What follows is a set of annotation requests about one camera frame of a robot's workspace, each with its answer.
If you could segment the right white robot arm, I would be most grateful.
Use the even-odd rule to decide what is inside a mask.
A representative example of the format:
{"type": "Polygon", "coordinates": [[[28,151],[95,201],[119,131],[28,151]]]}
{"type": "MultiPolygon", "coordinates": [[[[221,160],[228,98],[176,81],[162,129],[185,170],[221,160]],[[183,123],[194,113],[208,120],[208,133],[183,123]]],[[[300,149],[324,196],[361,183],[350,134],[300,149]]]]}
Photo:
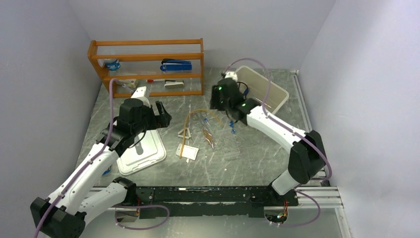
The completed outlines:
{"type": "Polygon", "coordinates": [[[221,79],[212,86],[210,108],[227,112],[235,122],[263,132],[288,152],[286,171],[270,183],[272,189],[267,192],[272,205],[280,205],[288,191],[308,183],[327,164],[318,132],[305,132],[280,120],[262,103],[245,98],[232,78],[221,79]]]}

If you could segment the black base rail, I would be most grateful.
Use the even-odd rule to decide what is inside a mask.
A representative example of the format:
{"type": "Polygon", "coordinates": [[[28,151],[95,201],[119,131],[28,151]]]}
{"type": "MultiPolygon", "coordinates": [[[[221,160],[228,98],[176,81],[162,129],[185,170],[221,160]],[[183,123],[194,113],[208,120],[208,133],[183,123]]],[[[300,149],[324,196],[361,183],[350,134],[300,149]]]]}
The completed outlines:
{"type": "Polygon", "coordinates": [[[298,206],[295,191],[279,195],[270,186],[139,186],[141,205],[158,205],[140,213],[142,219],[165,217],[237,216],[263,218],[272,207],[298,206]]]}

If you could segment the small white green box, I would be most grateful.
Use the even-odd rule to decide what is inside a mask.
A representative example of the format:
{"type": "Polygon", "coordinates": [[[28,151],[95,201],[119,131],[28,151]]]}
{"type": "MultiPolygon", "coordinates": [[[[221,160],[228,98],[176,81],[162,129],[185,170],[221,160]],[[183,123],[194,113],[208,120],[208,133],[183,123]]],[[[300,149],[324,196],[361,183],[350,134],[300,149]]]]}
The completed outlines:
{"type": "Polygon", "coordinates": [[[137,88],[138,81],[136,79],[119,79],[116,81],[118,85],[121,85],[122,87],[128,87],[128,88],[137,88]]]}

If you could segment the beige plastic bin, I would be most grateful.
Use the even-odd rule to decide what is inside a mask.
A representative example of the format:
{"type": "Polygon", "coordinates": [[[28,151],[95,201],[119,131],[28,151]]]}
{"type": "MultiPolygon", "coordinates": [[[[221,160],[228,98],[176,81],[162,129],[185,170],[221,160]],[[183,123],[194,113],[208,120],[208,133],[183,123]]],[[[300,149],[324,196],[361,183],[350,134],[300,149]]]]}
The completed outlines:
{"type": "MultiPolygon", "coordinates": [[[[249,89],[261,91],[264,96],[266,95],[269,81],[265,76],[245,65],[236,69],[235,72],[238,75],[238,81],[245,82],[249,89]]],[[[274,82],[271,82],[266,101],[272,106],[272,109],[267,109],[267,107],[266,109],[270,113],[276,114],[288,99],[289,93],[274,82]]]]}

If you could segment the orange wooden shelf rack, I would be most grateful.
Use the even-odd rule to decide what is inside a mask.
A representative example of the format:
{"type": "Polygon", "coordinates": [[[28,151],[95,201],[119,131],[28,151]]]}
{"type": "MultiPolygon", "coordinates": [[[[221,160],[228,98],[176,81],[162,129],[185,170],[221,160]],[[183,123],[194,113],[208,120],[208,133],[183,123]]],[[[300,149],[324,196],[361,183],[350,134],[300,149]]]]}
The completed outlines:
{"type": "Polygon", "coordinates": [[[135,88],[122,87],[119,79],[136,79],[138,86],[148,85],[147,79],[183,81],[183,88],[165,89],[165,82],[151,86],[149,96],[192,96],[204,93],[204,46],[203,39],[142,40],[142,41],[95,41],[92,40],[87,57],[114,98],[129,98],[135,88]],[[120,68],[109,71],[104,59],[119,59],[120,68]],[[163,59],[188,60],[189,71],[161,71],[163,59]]]}

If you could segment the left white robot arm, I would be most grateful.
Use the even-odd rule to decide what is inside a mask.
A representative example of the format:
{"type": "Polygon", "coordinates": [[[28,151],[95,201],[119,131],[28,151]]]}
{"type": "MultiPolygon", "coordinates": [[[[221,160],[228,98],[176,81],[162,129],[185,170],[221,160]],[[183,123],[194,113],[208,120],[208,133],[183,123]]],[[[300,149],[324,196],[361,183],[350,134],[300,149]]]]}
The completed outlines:
{"type": "Polygon", "coordinates": [[[170,125],[172,116],[163,103],[156,101],[155,104],[158,115],[146,98],[124,100],[118,116],[110,112],[108,126],[70,177],[46,199],[37,197],[31,203],[36,226],[34,237],[44,233],[51,238],[78,238],[86,225],[108,208],[137,204],[136,184],[122,177],[89,197],[87,204],[84,199],[105,170],[134,145],[140,133],[170,125]]]}

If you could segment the red white marker pen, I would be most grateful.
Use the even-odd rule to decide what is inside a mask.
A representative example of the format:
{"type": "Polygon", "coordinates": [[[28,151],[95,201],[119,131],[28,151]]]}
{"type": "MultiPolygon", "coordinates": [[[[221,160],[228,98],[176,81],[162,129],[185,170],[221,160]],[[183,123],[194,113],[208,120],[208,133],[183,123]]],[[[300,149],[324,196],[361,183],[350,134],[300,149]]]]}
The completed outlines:
{"type": "Polygon", "coordinates": [[[147,79],[148,83],[153,83],[153,82],[165,82],[165,79],[147,79]]]}

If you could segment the blue yellow small object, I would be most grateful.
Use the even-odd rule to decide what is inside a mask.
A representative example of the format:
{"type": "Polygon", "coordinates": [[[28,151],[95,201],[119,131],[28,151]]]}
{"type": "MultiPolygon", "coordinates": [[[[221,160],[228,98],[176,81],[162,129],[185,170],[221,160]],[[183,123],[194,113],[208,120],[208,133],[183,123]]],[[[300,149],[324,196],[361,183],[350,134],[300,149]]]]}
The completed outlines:
{"type": "Polygon", "coordinates": [[[103,172],[103,176],[108,174],[111,171],[111,167],[108,167],[104,172],[103,172]]]}

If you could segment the black metal ring stand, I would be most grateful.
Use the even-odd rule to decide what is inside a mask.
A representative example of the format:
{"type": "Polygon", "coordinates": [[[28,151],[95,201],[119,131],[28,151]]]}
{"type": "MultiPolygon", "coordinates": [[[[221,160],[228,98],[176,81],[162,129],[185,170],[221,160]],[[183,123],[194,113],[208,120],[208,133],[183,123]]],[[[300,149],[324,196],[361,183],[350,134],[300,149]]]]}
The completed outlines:
{"type": "Polygon", "coordinates": [[[249,93],[249,87],[245,82],[238,81],[237,86],[242,95],[246,98],[249,93]]]}

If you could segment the small blue clip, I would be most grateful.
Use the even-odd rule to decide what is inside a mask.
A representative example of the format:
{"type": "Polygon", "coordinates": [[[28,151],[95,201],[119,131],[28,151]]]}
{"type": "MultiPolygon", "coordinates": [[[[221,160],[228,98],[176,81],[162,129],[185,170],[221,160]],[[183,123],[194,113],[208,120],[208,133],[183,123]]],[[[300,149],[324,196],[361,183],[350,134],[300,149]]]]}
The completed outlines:
{"type": "Polygon", "coordinates": [[[230,121],[229,122],[229,126],[231,127],[231,132],[233,133],[233,134],[235,134],[236,133],[236,130],[235,130],[235,128],[234,128],[234,121],[230,121]]]}

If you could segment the white plastic container lid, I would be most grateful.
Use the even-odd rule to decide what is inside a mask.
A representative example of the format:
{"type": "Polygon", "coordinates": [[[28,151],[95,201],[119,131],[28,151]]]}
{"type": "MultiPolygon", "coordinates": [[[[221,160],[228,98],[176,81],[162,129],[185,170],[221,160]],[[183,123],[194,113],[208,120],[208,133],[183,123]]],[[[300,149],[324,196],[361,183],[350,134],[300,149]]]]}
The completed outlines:
{"type": "Polygon", "coordinates": [[[166,158],[166,149],[157,130],[148,130],[134,147],[117,159],[119,172],[128,176],[153,166],[166,158]]]}

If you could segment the clear cylinder blue base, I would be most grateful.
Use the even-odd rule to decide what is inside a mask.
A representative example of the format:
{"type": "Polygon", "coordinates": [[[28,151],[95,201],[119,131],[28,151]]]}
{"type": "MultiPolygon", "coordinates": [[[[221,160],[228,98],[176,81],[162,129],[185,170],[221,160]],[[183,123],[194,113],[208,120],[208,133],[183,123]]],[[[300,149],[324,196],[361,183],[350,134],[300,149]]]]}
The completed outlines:
{"type": "Polygon", "coordinates": [[[266,103],[263,103],[264,94],[261,91],[255,89],[245,89],[245,91],[243,92],[243,96],[246,99],[249,99],[249,102],[253,103],[255,106],[264,105],[267,107],[267,109],[272,109],[272,106],[268,104],[268,101],[266,101],[266,103]]]}

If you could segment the blue stapler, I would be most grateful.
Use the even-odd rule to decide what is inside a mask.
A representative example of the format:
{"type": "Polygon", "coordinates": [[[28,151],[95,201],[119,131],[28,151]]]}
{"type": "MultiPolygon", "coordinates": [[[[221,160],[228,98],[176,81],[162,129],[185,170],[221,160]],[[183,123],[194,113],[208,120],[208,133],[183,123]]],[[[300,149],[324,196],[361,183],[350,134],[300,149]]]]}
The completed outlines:
{"type": "Polygon", "coordinates": [[[163,59],[160,66],[161,71],[189,71],[192,70],[192,63],[188,60],[163,59]]]}

